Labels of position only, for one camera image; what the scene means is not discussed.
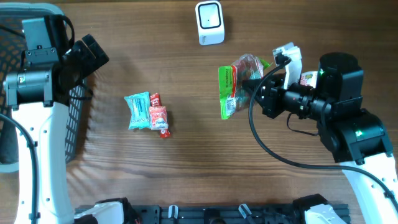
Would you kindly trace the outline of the cup noodles cup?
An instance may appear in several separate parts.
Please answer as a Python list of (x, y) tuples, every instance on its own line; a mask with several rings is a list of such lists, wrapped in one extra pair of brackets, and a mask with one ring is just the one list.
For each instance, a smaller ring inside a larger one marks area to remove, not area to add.
[(317, 85), (317, 71), (305, 72), (300, 76), (300, 84), (303, 86), (310, 86), (316, 88)]

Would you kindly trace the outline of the red chocolate bar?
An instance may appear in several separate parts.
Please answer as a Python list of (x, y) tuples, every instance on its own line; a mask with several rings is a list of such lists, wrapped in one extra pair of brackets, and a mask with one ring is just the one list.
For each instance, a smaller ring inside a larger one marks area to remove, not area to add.
[[(150, 96), (150, 106), (162, 106), (160, 95), (158, 93), (155, 93)], [(159, 131), (160, 131), (160, 137), (163, 139), (169, 138), (171, 136), (169, 128), (162, 129)]]

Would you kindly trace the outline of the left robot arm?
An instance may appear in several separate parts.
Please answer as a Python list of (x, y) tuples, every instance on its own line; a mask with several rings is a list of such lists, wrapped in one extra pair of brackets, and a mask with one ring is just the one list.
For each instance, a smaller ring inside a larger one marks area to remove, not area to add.
[(62, 14), (26, 19), (22, 26), (27, 50), (4, 81), (19, 151), (16, 223), (123, 223), (124, 206), (117, 200), (75, 213), (66, 177), (70, 92), (108, 56), (91, 35), (75, 40)]

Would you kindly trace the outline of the teal tissue pack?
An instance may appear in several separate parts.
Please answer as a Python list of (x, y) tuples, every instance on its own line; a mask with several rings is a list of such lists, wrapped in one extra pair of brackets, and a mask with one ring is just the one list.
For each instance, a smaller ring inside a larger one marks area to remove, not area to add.
[(130, 111), (129, 129), (150, 128), (150, 94), (148, 91), (124, 97)]

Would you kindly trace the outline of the small red white packet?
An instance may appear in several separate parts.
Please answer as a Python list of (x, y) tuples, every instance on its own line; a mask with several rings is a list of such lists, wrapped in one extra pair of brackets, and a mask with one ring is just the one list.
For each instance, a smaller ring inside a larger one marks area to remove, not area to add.
[(150, 106), (149, 113), (151, 130), (162, 130), (169, 127), (166, 107)]

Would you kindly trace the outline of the clear green snack bag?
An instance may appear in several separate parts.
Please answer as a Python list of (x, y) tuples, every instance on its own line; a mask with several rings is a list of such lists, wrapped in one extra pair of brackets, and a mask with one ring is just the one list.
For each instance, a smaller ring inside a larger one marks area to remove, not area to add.
[(271, 63), (253, 54), (244, 54), (231, 65), (218, 68), (221, 119), (246, 109), (251, 96), (243, 89), (246, 80), (261, 79)]

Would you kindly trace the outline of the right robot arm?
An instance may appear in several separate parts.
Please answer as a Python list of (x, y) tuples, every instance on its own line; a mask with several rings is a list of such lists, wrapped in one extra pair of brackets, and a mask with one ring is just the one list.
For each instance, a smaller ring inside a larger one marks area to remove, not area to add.
[(366, 223), (397, 222), (397, 172), (391, 140), (382, 121), (361, 106), (364, 72), (347, 53), (322, 55), (315, 87), (293, 82), (283, 87), (293, 60), (278, 54), (277, 66), (263, 78), (243, 81), (251, 102), (264, 115), (284, 111), (317, 123), (317, 136), (331, 152), (357, 198)]

